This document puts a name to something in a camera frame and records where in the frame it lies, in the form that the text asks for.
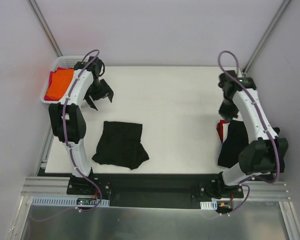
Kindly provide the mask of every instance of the black cloth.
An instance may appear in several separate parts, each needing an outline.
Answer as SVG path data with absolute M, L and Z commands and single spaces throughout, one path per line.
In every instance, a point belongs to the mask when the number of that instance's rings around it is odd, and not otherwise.
M 132 169 L 138 168 L 149 156 L 141 144 L 142 124 L 105 121 L 103 133 L 92 160 Z
M 273 130 L 279 134 L 280 128 Z M 222 144 L 218 165 L 232 168 L 238 163 L 239 154 L 249 145 L 248 133 L 243 121 L 231 120 L 228 126 L 226 140 Z

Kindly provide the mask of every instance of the gray floor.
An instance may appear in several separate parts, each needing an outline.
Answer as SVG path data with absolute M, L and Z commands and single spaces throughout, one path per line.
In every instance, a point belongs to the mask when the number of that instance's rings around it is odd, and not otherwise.
M 35 219 L 63 207 L 32 206 Z M 150 208 L 71 209 L 45 221 L 28 221 L 24 240 L 288 240 L 277 202 L 246 202 L 230 217 L 214 211 Z

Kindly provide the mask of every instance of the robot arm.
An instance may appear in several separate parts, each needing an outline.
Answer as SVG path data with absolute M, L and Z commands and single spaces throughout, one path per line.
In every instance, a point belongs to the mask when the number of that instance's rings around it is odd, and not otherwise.
M 53 135 L 63 142 L 69 158 L 74 160 L 76 166 L 71 161 L 73 166 L 72 175 L 79 178 L 83 176 L 76 168 L 84 176 L 89 176 L 92 172 L 84 146 L 87 126 L 80 110 L 82 102 L 86 100 L 91 108 L 97 110 L 94 100 L 108 97 L 112 102 L 114 96 L 114 92 L 106 81 L 104 79 L 99 80 L 102 66 L 104 67 L 103 62 L 98 57 L 95 60 L 90 57 L 88 63 L 84 61 L 77 62 L 74 66 L 72 81 L 65 95 L 58 103 L 52 103 L 49 106 Z
M 288 149 L 287 140 L 279 138 L 271 127 L 260 104 L 253 79 L 237 77 L 235 71 L 227 72 L 246 88 L 250 96 L 243 91 L 241 86 L 222 73 L 219 76 L 218 85 L 223 90 L 224 100 L 219 114 L 229 122 L 232 118 L 238 117 L 238 112 L 241 113 L 248 134 L 249 145 L 239 154 L 238 163 L 232 168 L 220 172 L 215 182 L 206 188 L 206 193 L 216 199 L 220 199 L 221 195 L 227 191 L 231 192 L 246 179 L 273 173 L 276 170 L 277 164 L 272 140 L 275 142 L 281 166 L 284 164 L 283 157 Z

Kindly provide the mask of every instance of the plastic basket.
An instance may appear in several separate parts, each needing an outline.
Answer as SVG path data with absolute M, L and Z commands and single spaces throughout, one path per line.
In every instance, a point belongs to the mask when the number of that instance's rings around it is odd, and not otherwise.
M 83 57 L 84 56 L 60 56 L 54 61 L 50 71 L 55 72 L 57 70 L 57 68 L 59 68 L 59 67 L 65 68 L 65 69 L 72 69 L 77 62 L 82 61 Z M 47 74 L 47 79 L 43 86 L 40 99 L 41 99 L 41 102 L 43 102 L 44 104 L 55 104 L 58 101 L 45 100 L 45 95 L 46 95 L 48 87 L 49 87 L 49 75 L 50 75 L 50 73 Z

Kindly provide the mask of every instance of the white table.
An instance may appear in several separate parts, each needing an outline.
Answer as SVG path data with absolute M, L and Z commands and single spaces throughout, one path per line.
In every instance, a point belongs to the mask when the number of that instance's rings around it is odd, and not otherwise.
M 104 79 L 114 91 L 113 103 L 86 102 L 81 111 L 87 132 L 84 145 L 94 173 L 211 174 L 217 165 L 221 142 L 216 130 L 223 92 L 218 67 L 107 67 Z M 143 124 L 141 143 L 149 160 L 130 170 L 100 165 L 91 160 L 104 121 Z M 46 173 L 71 173 L 66 149 L 54 137 Z

